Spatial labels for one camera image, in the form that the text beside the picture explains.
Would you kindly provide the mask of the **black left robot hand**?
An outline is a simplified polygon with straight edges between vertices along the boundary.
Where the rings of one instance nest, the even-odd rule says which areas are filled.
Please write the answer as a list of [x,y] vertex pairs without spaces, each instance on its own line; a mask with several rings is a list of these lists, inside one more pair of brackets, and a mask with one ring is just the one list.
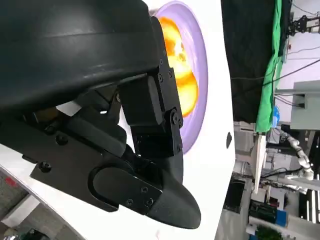
[[0,3],[0,142],[31,177],[107,212],[196,229],[183,115],[158,19],[141,0]]

